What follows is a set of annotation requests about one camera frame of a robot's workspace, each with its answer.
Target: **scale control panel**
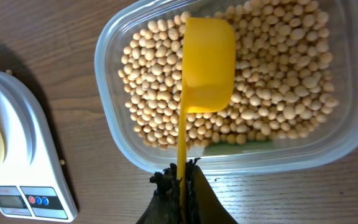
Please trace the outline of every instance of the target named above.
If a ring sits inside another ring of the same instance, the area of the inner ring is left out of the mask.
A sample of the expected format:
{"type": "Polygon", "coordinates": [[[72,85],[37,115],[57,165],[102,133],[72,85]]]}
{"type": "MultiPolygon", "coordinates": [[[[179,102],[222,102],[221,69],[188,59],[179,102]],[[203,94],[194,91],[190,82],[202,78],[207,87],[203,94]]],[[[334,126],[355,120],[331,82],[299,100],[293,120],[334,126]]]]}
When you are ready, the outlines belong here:
{"type": "Polygon", "coordinates": [[[0,210],[6,215],[68,219],[52,187],[0,186],[0,210]]]}

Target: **plastic container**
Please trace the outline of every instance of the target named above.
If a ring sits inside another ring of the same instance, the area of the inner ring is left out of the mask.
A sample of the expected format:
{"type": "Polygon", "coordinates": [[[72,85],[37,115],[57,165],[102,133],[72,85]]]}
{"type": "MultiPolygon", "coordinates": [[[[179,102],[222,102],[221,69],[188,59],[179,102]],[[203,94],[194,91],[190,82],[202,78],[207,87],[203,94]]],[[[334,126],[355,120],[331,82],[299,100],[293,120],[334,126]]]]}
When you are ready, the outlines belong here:
{"type": "MultiPolygon", "coordinates": [[[[191,11],[203,17],[245,1],[155,0],[138,1],[118,12],[104,27],[95,53],[95,72],[99,92],[111,134],[121,152],[136,166],[149,172],[162,170],[176,162],[176,150],[161,151],[147,147],[133,132],[135,123],[124,102],[124,92],[117,71],[122,50],[132,35],[147,27],[147,21],[171,19],[191,11]]],[[[308,138],[250,143],[245,146],[220,144],[210,149],[192,149],[188,158],[202,157],[199,165],[205,174],[259,174],[316,167],[348,154],[358,146],[358,0],[320,1],[329,12],[329,38],[334,62],[331,64],[335,95],[340,105],[329,122],[308,138]]]]}

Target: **wooden table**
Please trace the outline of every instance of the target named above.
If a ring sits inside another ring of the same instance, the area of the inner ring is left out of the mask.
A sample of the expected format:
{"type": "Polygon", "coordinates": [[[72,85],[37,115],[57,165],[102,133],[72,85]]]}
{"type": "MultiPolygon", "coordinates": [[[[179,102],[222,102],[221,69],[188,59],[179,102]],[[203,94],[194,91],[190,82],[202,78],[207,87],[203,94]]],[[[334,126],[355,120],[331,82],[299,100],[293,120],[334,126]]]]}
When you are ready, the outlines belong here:
{"type": "MultiPolygon", "coordinates": [[[[135,223],[155,188],[112,140],[93,70],[102,28],[132,2],[0,1],[0,70],[15,71],[47,114],[80,206],[75,223],[135,223]]],[[[315,169],[209,180],[239,223],[358,223],[358,149],[315,169]]]]}

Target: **kitchen scale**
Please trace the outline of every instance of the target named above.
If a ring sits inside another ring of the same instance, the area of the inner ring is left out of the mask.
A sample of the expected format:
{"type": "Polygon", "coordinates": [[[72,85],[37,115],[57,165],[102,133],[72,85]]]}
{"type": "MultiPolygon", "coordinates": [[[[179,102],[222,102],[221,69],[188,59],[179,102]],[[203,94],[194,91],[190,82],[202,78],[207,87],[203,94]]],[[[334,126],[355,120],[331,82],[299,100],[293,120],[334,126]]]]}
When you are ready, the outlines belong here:
{"type": "Polygon", "coordinates": [[[0,72],[0,212],[6,217],[71,222],[78,212],[45,114],[30,90],[0,72]]]}

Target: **yellow handle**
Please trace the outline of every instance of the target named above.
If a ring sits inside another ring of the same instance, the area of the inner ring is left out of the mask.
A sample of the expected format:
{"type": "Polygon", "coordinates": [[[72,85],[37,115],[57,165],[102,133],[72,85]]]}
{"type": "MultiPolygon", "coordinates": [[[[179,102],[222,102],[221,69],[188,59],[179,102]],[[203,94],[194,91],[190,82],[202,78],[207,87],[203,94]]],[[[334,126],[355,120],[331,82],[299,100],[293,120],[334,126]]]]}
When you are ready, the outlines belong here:
{"type": "Polygon", "coordinates": [[[187,150],[186,150],[186,120],[187,120],[187,107],[184,104],[183,97],[185,91],[182,92],[182,102],[180,105],[180,116],[179,116],[179,133],[178,133],[178,170],[177,179],[180,180],[180,206],[181,206],[181,217],[183,223],[186,224],[186,161],[187,161],[187,150]]]}

